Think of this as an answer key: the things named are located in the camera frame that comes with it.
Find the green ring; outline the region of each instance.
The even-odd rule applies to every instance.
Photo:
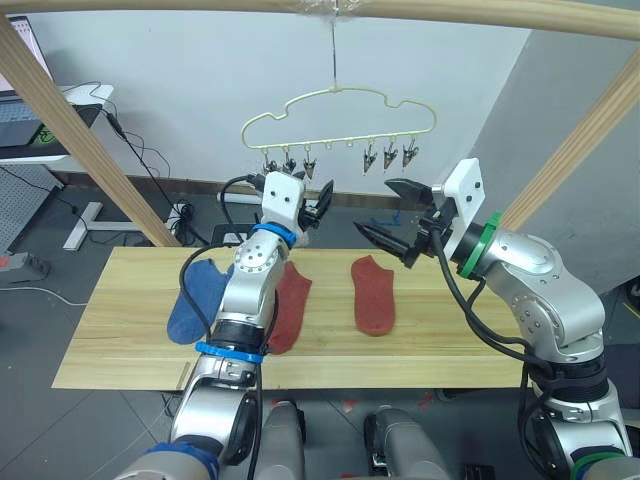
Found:
[[[471,275],[473,269],[476,268],[478,260],[480,260],[480,257],[487,248],[487,245],[489,245],[491,237],[493,237],[493,232],[495,232],[498,228],[498,225],[500,225],[500,217],[502,217],[502,212],[498,211],[493,212],[493,215],[491,215],[491,218],[484,226],[482,235],[480,235],[480,240],[478,240],[476,246],[473,247],[471,255],[469,255],[469,258],[464,264],[464,267],[462,267],[462,270],[460,271],[461,277],[469,278],[469,275]]]
[[[621,453],[616,452],[602,452],[602,453],[593,453],[591,455],[586,455],[574,463],[573,468],[571,469],[571,480],[576,480],[578,478],[578,472],[582,467],[588,465],[590,463],[596,463],[600,460],[605,460],[607,458],[613,457],[624,457]]]

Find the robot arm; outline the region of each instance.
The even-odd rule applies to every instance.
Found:
[[[260,365],[277,314],[276,286],[290,250],[307,243],[333,192],[329,182],[315,206],[304,183],[280,172],[251,177],[262,192],[261,223],[237,249],[233,274],[171,428],[170,441],[134,462],[116,480],[209,480],[252,450],[260,423]]]
[[[473,223],[484,199],[478,160],[462,160],[433,187],[407,179],[386,184],[424,206],[415,242],[410,245],[379,227],[356,223],[360,232],[409,268],[420,254],[437,256],[445,273],[446,260],[452,260],[461,276],[485,279],[511,309],[527,345],[520,357],[528,355],[537,365],[528,365],[527,372],[538,403],[521,412],[518,423],[524,436],[533,417],[541,473],[569,478],[574,466],[586,466],[589,460],[631,456],[617,392],[604,365],[600,299],[566,270],[546,241],[499,229],[499,214],[484,227]],[[457,291],[453,283],[452,291]]]

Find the blue sock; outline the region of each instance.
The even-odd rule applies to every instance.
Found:
[[[194,302],[202,310],[202,313],[204,313],[209,326],[215,320],[222,302],[224,289],[232,273],[233,265],[229,267],[226,273],[220,273],[211,259],[192,263],[185,272],[185,287]],[[202,321],[181,293],[173,306],[173,311],[167,323],[169,339],[180,345],[187,345],[196,342],[204,334],[205,329]]]

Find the gray floor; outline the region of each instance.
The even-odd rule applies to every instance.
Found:
[[[146,195],[161,216],[166,206]],[[68,187],[61,198],[83,206],[102,201],[104,220],[123,215],[97,189]],[[209,196],[184,196],[196,207],[196,228],[210,235],[221,221]],[[255,207],[234,206],[237,221],[252,218]],[[326,217],[313,246],[368,247],[351,225],[354,219],[391,222],[393,212],[334,208]],[[410,235],[413,214],[402,213],[401,226]],[[69,207],[50,201],[41,210],[16,251],[30,251],[51,262],[49,277],[38,286],[76,301],[86,301],[113,245],[85,241],[80,251],[65,252],[64,240],[75,223]],[[96,240],[110,237],[95,235]],[[129,235],[128,244],[139,237]],[[618,291],[604,298],[609,342],[640,340],[640,322],[625,307]],[[171,425],[159,392],[78,391],[50,388],[58,364],[77,325],[82,308],[67,307],[45,294],[0,292],[0,480],[110,479],[157,441],[167,438]],[[516,392],[486,390],[451,402],[437,400],[432,390],[330,390],[268,392],[273,400],[293,396],[305,411],[309,480],[365,474],[362,422],[380,405],[405,408],[424,425],[454,472],[462,463],[490,464],[498,479],[537,478],[518,448],[515,428]],[[223,479],[241,479],[246,465],[228,469]]]

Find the blue ring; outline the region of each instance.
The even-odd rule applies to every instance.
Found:
[[[251,228],[251,230],[266,230],[268,232],[275,233],[280,235],[289,248],[293,248],[296,241],[298,240],[298,236],[294,232],[290,232],[284,227],[280,227],[278,225],[271,225],[269,223],[258,223]]]
[[[213,345],[209,345],[205,342],[196,343],[196,352],[206,353],[207,355],[215,355],[217,357],[233,358],[234,360],[242,360],[243,362],[257,364],[261,364],[262,359],[264,358],[262,355],[258,355],[257,353],[246,353],[239,350],[228,350],[226,348],[214,347]]]

